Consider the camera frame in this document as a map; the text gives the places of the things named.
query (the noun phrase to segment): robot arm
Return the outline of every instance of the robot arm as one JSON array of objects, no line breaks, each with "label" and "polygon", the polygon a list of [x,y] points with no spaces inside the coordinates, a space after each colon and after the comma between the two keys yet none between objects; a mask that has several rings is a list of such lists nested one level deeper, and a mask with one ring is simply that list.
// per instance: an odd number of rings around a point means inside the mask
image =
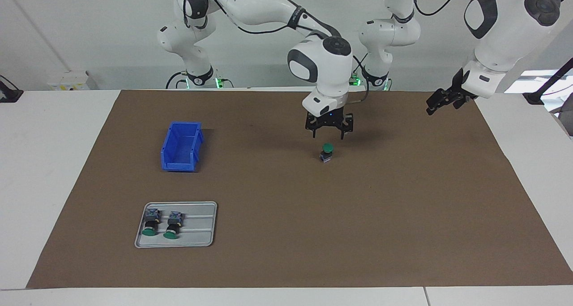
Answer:
[{"label": "robot arm", "polygon": [[197,14],[190,7],[184,8],[184,0],[174,0],[175,20],[157,32],[163,49],[179,55],[185,64],[186,76],[195,87],[214,87],[214,70],[207,51],[195,43],[211,35],[217,28],[209,14]]},{"label": "robot arm", "polygon": [[464,18],[479,43],[452,86],[438,89],[426,101],[428,114],[450,103],[460,108],[478,96],[492,96],[515,63],[548,36],[559,8],[560,0],[471,0]]},{"label": "robot arm", "polygon": [[362,75],[374,87],[384,83],[392,65],[392,55],[385,51],[387,47],[412,45],[420,38],[420,24],[414,18],[414,0],[385,0],[385,5],[392,12],[392,18],[366,22],[359,35],[368,50]]},{"label": "robot arm", "polygon": [[158,36],[166,50],[184,59],[188,73],[197,77],[200,73],[212,71],[205,51],[190,45],[214,31],[209,14],[217,10],[222,10],[236,25],[236,22],[250,26],[282,22],[284,28],[303,34],[305,39],[288,53],[291,73],[299,79],[316,83],[315,90],[303,101],[303,106],[318,117],[346,104],[348,78],[352,72],[350,43],[335,28],[319,21],[291,0],[176,0],[176,16],[184,18],[188,29],[179,21],[178,26],[164,28]]}]

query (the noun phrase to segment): green light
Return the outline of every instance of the green light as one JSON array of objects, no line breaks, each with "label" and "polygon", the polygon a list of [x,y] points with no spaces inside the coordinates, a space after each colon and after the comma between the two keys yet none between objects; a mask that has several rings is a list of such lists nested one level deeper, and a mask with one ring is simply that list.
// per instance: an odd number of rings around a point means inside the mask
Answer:
[{"label": "green light", "polygon": [[389,91],[390,88],[392,87],[392,79],[387,79],[386,83],[384,84],[384,91]]},{"label": "green light", "polygon": [[350,80],[348,80],[348,84],[351,86],[360,86],[362,85],[362,80],[358,77],[358,75],[353,74],[352,77],[350,77]]}]

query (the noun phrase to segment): green button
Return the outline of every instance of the green button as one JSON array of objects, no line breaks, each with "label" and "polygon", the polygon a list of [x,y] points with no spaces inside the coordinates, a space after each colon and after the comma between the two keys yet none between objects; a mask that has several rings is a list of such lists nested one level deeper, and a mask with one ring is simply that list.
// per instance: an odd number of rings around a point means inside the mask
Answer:
[{"label": "green button", "polygon": [[334,151],[334,146],[331,143],[325,143],[323,145],[323,151],[327,154],[330,154]]},{"label": "green button", "polygon": [[163,236],[166,237],[167,239],[171,239],[171,240],[177,239],[177,235],[173,232],[165,232],[163,234]]},{"label": "green button", "polygon": [[156,233],[152,228],[146,228],[141,232],[143,235],[147,235],[148,237],[153,237]]}]

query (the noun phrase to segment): blue plastic bin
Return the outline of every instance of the blue plastic bin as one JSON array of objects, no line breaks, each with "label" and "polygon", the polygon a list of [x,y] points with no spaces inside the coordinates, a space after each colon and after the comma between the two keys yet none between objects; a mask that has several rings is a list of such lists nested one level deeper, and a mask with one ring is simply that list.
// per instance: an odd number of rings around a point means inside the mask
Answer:
[{"label": "blue plastic bin", "polygon": [[163,169],[170,172],[194,172],[203,141],[200,122],[172,122],[161,149]]}]

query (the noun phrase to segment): black stand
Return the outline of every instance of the black stand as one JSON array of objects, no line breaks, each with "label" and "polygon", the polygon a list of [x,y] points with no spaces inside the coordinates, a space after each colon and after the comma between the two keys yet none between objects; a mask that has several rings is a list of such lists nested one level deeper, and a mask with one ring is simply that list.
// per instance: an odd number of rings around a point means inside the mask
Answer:
[{"label": "black stand", "polygon": [[307,112],[306,128],[312,130],[312,138],[316,138],[316,130],[324,126],[338,128],[340,139],[344,139],[345,133],[354,131],[354,116],[351,113],[344,114],[344,107],[332,110],[318,118]]},{"label": "black stand", "polygon": [[22,90],[12,90],[6,86],[2,81],[0,81],[0,91],[4,94],[5,98],[0,98],[0,103],[14,103],[20,99],[20,96],[24,93]]},{"label": "black stand", "polygon": [[533,93],[524,93],[523,96],[529,102],[529,104],[533,105],[543,105],[543,101],[541,100],[542,95],[547,91],[550,87],[553,86],[559,79],[561,79],[570,69],[573,69],[573,57],[559,69],[553,77],[550,77],[549,80],[542,87],[539,88],[536,92]]}]

